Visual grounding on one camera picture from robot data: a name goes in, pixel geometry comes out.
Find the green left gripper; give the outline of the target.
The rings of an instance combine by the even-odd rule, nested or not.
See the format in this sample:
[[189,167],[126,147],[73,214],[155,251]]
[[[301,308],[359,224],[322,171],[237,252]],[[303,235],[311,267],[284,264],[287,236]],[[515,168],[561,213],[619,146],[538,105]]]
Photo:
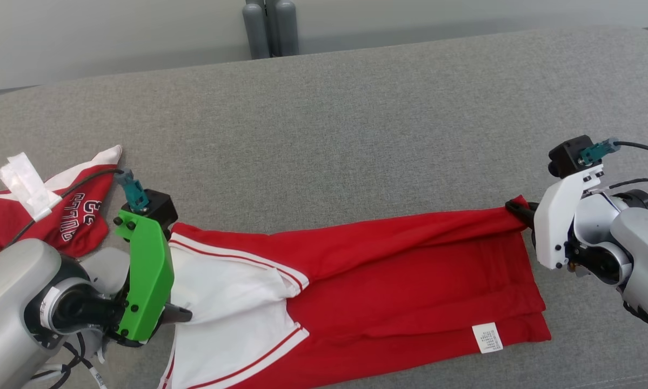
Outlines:
[[152,337],[163,313],[163,324],[187,323],[193,313],[187,308],[166,304],[175,272],[170,247],[161,224],[156,220],[120,210],[122,223],[117,236],[129,241],[128,306],[119,323],[118,334],[130,341]]

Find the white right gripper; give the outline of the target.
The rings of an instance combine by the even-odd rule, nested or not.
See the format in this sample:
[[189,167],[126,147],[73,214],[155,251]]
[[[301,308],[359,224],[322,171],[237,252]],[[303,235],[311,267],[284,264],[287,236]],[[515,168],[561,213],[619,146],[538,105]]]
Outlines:
[[505,209],[514,215],[536,236],[536,256],[547,269],[568,265],[572,269],[587,269],[586,263],[578,258],[568,259],[573,254],[569,232],[585,245],[594,244],[605,225],[605,197],[594,194],[583,198],[585,190],[600,185],[603,165],[599,164],[576,172],[547,188],[541,202],[527,202],[512,199]]

